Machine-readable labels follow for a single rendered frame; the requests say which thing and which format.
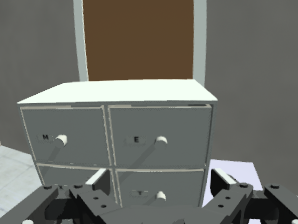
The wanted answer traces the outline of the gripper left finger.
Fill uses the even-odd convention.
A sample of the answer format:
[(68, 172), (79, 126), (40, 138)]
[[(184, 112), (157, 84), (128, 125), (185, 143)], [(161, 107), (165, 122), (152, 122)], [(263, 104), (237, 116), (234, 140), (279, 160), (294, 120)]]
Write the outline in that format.
[(139, 215), (108, 196), (109, 169), (93, 175), (66, 191), (58, 191), (55, 184), (40, 186), (4, 214), (0, 224), (61, 224), (62, 219), (73, 219), (74, 224), (142, 224)]

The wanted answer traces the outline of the grey chest of drawers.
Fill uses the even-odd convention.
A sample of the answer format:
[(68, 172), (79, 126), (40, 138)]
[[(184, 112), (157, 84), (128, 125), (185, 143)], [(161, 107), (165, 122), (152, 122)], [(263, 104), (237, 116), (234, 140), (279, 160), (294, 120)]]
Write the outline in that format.
[[(205, 166), (116, 166), (110, 107), (112, 105), (209, 104), (210, 129)], [(104, 105), (111, 165), (90, 165), (38, 161), (29, 139), (22, 109), (29, 106)], [(198, 207), (202, 207), (208, 179), (218, 100), (195, 80), (123, 80), (63, 83), (17, 103), (26, 141), (42, 185), (38, 164), (76, 167), (112, 168), (117, 203), (122, 207), (118, 169), (204, 169)]]

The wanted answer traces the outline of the grey drawer front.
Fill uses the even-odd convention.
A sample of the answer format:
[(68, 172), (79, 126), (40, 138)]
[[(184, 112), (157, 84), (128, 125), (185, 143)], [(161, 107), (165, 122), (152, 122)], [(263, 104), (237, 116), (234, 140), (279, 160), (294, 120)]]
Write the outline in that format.
[(116, 166), (205, 166), (211, 109), (209, 104), (112, 105)]
[[(69, 190), (69, 186), (76, 183), (82, 183), (90, 175), (96, 174), (100, 168), (76, 167), (76, 166), (59, 166), (49, 164), (38, 164), (40, 173), (45, 184), (55, 184), (58, 191)], [(116, 191), (113, 179), (112, 168), (110, 170), (110, 194), (108, 195), (117, 203)], [(117, 203), (118, 204), (118, 203)]]
[(25, 107), (22, 113), (36, 160), (111, 165), (104, 105)]
[(73, 224), (73, 219), (64, 219), (62, 220), (62, 224)]
[(118, 169), (122, 208), (131, 205), (197, 208), (204, 169)]

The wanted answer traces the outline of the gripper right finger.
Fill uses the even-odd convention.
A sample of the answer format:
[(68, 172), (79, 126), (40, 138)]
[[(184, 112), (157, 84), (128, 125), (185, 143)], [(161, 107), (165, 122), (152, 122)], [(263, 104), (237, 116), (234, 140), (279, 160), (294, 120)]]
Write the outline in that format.
[(253, 190), (253, 185), (228, 175), (220, 168), (211, 169), (214, 198), (189, 213), (184, 224), (249, 224), (250, 219), (261, 224), (298, 224), (298, 197), (287, 188), (270, 183), (264, 190)]

